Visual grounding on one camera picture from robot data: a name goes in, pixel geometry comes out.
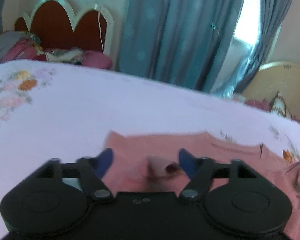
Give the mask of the pile of clothes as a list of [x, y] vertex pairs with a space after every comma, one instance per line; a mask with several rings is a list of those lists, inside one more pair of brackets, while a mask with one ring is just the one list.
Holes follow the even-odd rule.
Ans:
[[96, 69], [108, 69], [112, 60], [101, 51], [44, 49], [38, 36], [24, 31], [7, 31], [0, 35], [0, 64], [14, 60], [68, 63]]

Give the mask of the patterned pillow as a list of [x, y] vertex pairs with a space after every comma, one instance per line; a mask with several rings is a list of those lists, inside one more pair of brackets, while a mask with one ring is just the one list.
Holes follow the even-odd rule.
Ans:
[[273, 101], [272, 108], [271, 108], [270, 112], [272, 114], [282, 116], [282, 117], [284, 117], [286, 119], [289, 119], [289, 120], [293, 119], [290, 111], [287, 108], [287, 105], [285, 103], [285, 100], [284, 100], [280, 90], [277, 91], [277, 93], [274, 97], [274, 101]]

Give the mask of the floral white bed sheet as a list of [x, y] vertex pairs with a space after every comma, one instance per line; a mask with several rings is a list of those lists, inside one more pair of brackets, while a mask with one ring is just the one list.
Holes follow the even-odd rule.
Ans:
[[[178, 152], [242, 159], [289, 196], [300, 239], [300, 124], [242, 103], [107, 70], [39, 61], [0, 64], [0, 202], [51, 158], [105, 148], [112, 192], [179, 193]], [[7, 229], [0, 215], [0, 239]]]

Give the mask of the cream round headboard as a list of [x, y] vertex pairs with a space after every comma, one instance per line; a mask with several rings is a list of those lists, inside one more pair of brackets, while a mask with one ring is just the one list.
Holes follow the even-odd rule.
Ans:
[[293, 117], [300, 121], [300, 64], [277, 61], [263, 64], [242, 95], [272, 102], [280, 91]]

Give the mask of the blue curtain left panel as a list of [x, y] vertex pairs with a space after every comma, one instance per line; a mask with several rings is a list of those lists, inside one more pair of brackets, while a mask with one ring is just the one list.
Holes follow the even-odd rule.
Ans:
[[244, 0], [129, 0], [119, 71], [210, 92]]

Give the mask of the blue curtain panel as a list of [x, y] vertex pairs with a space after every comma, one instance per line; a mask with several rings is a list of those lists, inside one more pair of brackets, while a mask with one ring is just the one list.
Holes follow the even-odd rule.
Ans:
[[242, 92], [257, 74], [272, 46], [275, 34], [283, 22], [292, 0], [260, 0], [260, 16], [256, 43], [240, 59], [232, 73], [211, 90], [226, 97]]
[[210, 92], [244, 0], [129, 0], [119, 71]]

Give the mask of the red heart-shaped headboard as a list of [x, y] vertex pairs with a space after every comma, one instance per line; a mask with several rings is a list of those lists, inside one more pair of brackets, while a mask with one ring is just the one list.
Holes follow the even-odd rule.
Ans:
[[37, 35], [44, 49], [77, 47], [110, 56], [114, 19], [106, 7], [96, 3], [75, 13], [67, 0], [40, 0], [30, 14], [17, 18], [14, 30]]

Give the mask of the blue curtain right panel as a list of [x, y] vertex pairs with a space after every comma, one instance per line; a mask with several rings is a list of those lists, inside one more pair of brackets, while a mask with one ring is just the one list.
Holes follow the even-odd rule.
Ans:
[[242, 92], [257, 74], [272, 46], [275, 34], [283, 22], [292, 0], [260, 0], [260, 16], [256, 43], [240, 59], [232, 73], [211, 90], [226, 97]]

